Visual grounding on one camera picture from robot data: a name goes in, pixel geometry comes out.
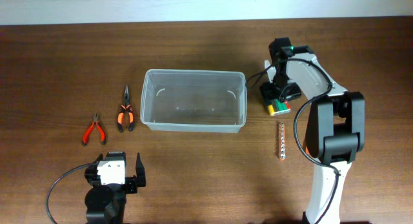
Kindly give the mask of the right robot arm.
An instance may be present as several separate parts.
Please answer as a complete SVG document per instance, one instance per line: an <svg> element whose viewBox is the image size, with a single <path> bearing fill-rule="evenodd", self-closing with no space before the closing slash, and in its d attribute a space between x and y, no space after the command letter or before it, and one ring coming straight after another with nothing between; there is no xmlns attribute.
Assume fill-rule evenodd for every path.
<svg viewBox="0 0 413 224"><path fill-rule="evenodd" d="M346 175L365 145L365 98L335 82L308 46L287 37L268 46L271 60L260 86L270 115L291 99L305 95L293 122L294 141L314 165L312 191L303 223L340 223L339 206Z"/></svg>

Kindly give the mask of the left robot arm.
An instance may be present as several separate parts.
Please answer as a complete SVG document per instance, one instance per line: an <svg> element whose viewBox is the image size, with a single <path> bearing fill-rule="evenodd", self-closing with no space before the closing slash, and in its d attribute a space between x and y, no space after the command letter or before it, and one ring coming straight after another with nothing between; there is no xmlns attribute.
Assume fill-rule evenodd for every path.
<svg viewBox="0 0 413 224"><path fill-rule="evenodd" d="M126 153L108 152L99 155L85 170L85 179L92 186L85 196L86 222L90 224L122 223L126 196L146 186L145 167L140 153L136 156L136 174L126 176Z"/></svg>

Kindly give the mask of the orange black long-nose pliers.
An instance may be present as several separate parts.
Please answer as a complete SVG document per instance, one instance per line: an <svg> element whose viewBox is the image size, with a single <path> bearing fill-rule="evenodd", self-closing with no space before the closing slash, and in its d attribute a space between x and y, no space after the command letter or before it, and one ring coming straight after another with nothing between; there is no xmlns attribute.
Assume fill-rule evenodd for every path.
<svg viewBox="0 0 413 224"><path fill-rule="evenodd" d="M119 107L119 112L117 115L117 128L118 131L123 132L123 120L125 115L128 115L128 131L133 131L135 125L135 117L134 117L134 109L133 106L130 104L130 94L128 85L125 86L125 91L123 94L123 104Z"/></svg>

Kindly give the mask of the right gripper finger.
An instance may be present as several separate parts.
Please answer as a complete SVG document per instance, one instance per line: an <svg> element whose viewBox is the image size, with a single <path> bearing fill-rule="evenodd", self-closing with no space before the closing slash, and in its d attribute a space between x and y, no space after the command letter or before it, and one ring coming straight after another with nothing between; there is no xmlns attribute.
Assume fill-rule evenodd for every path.
<svg viewBox="0 0 413 224"><path fill-rule="evenodd" d="M283 93L285 100L293 100L301 97L301 90L297 83L291 83L288 85Z"/></svg>
<svg viewBox="0 0 413 224"><path fill-rule="evenodd" d="M265 105L271 105L273 100L278 98L278 89L274 83L265 82L259 89Z"/></svg>

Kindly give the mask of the orange socket bit rail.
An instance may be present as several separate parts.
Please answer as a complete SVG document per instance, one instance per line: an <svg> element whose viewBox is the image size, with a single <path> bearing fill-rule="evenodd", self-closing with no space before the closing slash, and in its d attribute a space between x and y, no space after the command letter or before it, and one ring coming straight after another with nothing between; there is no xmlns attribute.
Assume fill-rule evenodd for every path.
<svg viewBox="0 0 413 224"><path fill-rule="evenodd" d="M279 159L284 160L286 158L285 149L285 126L280 122L278 126L278 147L279 147Z"/></svg>

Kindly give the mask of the clear screwdriver set case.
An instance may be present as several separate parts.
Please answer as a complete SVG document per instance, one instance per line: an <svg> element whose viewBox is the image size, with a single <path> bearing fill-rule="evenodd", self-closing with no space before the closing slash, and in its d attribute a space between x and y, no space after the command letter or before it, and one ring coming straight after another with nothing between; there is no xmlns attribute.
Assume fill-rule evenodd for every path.
<svg viewBox="0 0 413 224"><path fill-rule="evenodd" d="M288 101L280 102L275 99L272 100L269 105L267 105L267 110L270 116L277 116L289 113L291 111L291 107Z"/></svg>

